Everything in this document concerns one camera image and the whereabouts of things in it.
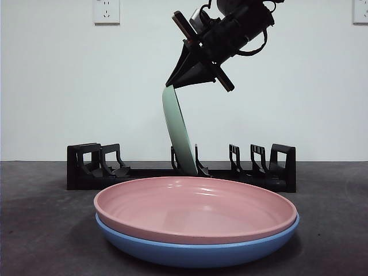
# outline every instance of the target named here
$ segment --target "dish rack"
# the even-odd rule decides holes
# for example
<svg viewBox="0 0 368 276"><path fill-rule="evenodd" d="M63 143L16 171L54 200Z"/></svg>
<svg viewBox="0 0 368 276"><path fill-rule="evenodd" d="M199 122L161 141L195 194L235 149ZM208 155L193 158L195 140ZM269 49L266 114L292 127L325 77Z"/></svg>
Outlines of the dish rack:
<svg viewBox="0 0 368 276"><path fill-rule="evenodd" d="M213 177L238 181L262 187L276 192L296 192L296 149L286 145L273 144L269 166L266 164L264 147L251 145L250 170L240 164L240 148L229 145L230 169L214 170L205 167L198 158L198 147L195 145L195 164L198 177ZM117 168L108 166L106 154L115 152ZM278 153L286 154L286 161L278 161ZM85 162L83 155L91 154L91 161ZM260 155L260 164L255 160ZM185 176L180 169L175 150L171 147L172 168L141 169L130 168L121 159L120 145L101 145L88 143L69 145L67 147L67 190L101 190L111 185L140 178Z"/></svg>

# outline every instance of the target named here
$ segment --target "mint green plate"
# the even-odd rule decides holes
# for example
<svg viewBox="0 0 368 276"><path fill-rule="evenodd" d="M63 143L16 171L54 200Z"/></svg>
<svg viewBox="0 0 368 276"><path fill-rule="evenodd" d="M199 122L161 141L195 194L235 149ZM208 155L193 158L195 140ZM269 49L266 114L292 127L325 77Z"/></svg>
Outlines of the mint green plate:
<svg viewBox="0 0 368 276"><path fill-rule="evenodd" d="M177 94L171 85L162 92L163 111L165 113L168 134L175 149L181 170L188 175L197 175L196 160L191 148L188 132L186 131L182 111Z"/></svg>

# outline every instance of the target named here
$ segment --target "electrical outlet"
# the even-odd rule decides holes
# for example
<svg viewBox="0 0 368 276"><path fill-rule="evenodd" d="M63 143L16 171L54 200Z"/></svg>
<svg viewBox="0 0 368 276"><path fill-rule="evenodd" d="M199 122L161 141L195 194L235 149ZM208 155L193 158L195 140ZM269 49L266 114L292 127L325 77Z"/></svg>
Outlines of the electrical outlet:
<svg viewBox="0 0 368 276"><path fill-rule="evenodd" d="M120 24L120 0L93 0L95 24Z"/></svg>
<svg viewBox="0 0 368 276"><path fill-rule="evenodd" d="M354 24L368 24L368 0L354 0Z"/></svg>

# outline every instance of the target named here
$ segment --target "cable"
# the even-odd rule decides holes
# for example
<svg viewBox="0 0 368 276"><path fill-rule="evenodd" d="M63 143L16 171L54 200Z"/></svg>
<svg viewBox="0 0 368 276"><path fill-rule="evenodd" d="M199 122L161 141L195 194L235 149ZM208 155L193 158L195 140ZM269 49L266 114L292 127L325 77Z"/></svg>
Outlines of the cable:
<svg viewBox="0 0 368 276"><path fill-rule="evenodd" d="M263 35L264 35L264 43L262 44L261 47L259 47L256 50L250 51L250 52L244 52L244 51L238 50L236 54L239 56L254 56L256 53L259 53L267 44L267 38L268 38L267 29L263 30Z"/></svg>
<svg viewBox="0 0 368 276"><path fill-rule="evenodd" d="M211 8L211 4L212 4L212 0L209 0L208 1L208 4L204 4L201 9L200 9L200 20L202 21L203 25L205 25L206 27L209 27L209 24L208 22L206 22L204 19L203 19L203 15L202 15L202 11L205 7L207 7L208 9Z"/></svg>
<svg viewBox="0 0 368 276"><path fill-rule="evenodd" d="M276 10L276 2L273 0L264 0L264 2L272 2L274 4L274 9L271 11L273 13Z"/></svg>

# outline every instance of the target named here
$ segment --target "pink bowl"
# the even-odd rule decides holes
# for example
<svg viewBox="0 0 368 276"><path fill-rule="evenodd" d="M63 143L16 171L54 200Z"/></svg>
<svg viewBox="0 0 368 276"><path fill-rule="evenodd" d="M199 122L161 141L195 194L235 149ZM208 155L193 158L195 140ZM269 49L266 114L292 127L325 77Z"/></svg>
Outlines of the pink bowl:
<svg viewBox="0 0 368 276"><path fill-rule="evenodd" d="M199 177L145 178L116 184L94 199L108 227L164 243L224 244L280 233L295 206L279 194L234 181Z"/></svg>

